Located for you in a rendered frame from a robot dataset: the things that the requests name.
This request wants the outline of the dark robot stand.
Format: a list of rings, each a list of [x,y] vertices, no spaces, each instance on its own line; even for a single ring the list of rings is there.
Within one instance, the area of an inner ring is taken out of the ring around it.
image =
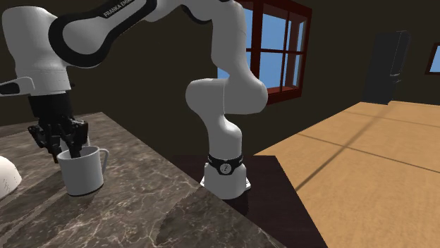
[[[163,226],[181,227],[176,248],[328,248],[275,156],[246,156],[250,190],[221,200],[203,187]]]

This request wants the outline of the white mug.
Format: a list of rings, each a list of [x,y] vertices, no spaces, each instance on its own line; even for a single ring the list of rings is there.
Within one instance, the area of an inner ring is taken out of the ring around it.
[[[80,156],[72,158],[69,150],[57,156],[61,175],[70,196],[83,196],[93,193],[104,184],[109,151],[96,146],[84,146]]]

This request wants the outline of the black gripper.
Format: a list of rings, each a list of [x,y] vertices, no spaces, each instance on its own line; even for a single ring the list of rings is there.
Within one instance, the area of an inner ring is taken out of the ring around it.
[[[88,136],[89,125],[83,120],[73,117],[69,93],[50,94],[28,97],[32,113],[38,119],[36,125],[29,126],[28,132],[40,148],[45,148],[51,154],[54,163],[58,163],[57,156],[61,153],[60,137],[67,135]],[[57,124],[60,135],[57,135],[50,124]],[[71,158],[80,157],[80,151],[69,151]]]

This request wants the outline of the tall dark cabinet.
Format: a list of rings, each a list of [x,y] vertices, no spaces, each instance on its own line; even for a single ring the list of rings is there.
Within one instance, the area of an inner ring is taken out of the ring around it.
[[[396,85],[401,81],[410,39],[407,30],[377,34],[361,101],[387,105],[393,100]]]

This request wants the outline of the small red-framed window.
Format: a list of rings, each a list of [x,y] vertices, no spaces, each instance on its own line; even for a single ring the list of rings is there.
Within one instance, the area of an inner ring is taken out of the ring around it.
[[[440,75],[440,42],[433,44],[425,75]]]

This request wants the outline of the white dome-shaped object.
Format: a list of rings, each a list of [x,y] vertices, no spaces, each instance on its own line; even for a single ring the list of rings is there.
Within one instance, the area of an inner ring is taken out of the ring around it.
[[[12,193],[22,181],[16,166],[0,156],[0,200]]]

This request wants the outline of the large red-framed window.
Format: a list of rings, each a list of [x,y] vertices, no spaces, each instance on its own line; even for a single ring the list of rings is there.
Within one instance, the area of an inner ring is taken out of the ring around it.
[[[236,0],[245,12],[246,56],[268,104],[301,96],[312,9],[294,0]]]

